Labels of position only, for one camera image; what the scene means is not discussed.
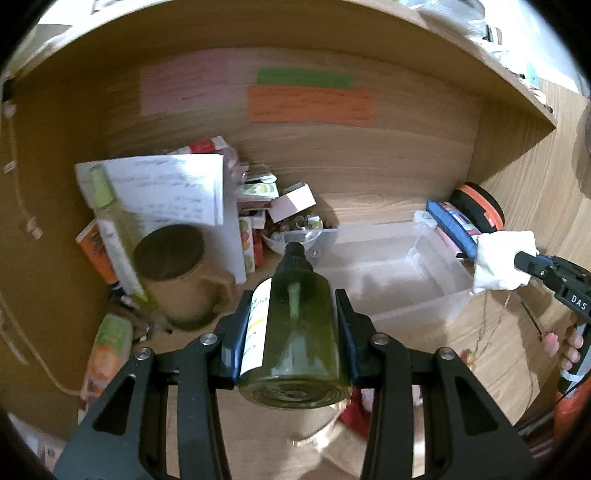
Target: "brown ceramic mug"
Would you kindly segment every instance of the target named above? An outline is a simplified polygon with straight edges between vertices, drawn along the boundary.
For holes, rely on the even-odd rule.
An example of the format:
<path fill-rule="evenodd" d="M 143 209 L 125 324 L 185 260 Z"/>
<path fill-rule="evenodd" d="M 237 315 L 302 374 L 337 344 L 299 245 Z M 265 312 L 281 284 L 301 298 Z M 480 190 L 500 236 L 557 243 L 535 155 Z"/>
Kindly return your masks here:
<path fill-rule="evenodd" d="M 169 225 L 147 235 L 134 251 L 140 280 L 172 326 L 195 330 L 233 304 L 230 272 L 208 262 L 203 235 L 191 225 Z"/>

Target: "orange sticky note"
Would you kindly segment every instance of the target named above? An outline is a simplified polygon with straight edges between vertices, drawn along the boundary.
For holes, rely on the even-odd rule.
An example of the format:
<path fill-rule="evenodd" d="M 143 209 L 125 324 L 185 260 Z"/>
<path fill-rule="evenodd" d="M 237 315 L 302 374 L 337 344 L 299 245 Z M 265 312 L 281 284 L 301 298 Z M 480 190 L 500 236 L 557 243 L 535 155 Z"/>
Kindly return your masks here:
<path fill-rule="evenodd" d="M 374 98 L 369 90 L 252 85 L 248 88 L 251 123 L 305 123 L 370 127 Z"/>

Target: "clear plastic box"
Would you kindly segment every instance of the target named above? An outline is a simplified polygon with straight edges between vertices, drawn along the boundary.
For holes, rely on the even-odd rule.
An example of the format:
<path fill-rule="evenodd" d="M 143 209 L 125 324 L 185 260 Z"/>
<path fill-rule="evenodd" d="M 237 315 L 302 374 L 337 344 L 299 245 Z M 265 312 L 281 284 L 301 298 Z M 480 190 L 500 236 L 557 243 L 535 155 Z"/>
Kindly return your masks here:
<path fill-rule="evenodd" d="M 333 289 L 344 288 L 380 332 L 453 320 L 468 303 L 472 276 L 427 225 L 351 225 L 335 233 L 314 270 Z"/>

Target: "red packet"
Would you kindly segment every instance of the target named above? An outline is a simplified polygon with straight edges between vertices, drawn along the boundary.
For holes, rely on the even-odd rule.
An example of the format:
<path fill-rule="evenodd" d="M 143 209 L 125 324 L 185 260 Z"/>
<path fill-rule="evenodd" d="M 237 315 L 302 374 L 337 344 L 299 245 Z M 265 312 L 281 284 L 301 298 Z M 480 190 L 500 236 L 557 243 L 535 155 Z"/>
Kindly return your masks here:
<path fill-rule="evenodd" d="M 260 230 L 252 230 L 252 243 L 255 254 L 255 266 L 262 267 L 264 260 L 262 257 L 262 238 Z"/>

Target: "orange box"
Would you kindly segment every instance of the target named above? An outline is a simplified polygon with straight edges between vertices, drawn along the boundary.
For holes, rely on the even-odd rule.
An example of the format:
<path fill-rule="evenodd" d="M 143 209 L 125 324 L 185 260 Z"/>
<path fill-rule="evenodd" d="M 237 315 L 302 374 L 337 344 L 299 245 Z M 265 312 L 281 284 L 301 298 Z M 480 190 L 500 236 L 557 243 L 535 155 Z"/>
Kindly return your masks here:
<path fill-rule="evenodd" d="M 248 120 L 251 123 L 305 123 L 370 127 L 374 97 L 369 90 L 251 85 Z"/>
<path fill-rule="evenodd" d="M 99 226 L 96 219 L 92 220 L 88 226 L 82 230 L 80 235 L 76 237 L 76 243 L 88 257 L 88 260 L 95 266 L 96 271 L 105 280 L 108 285 L 117 283 L 119 279 L 113 270 L 111 259 L 105 244 L 100 236 Z"/>

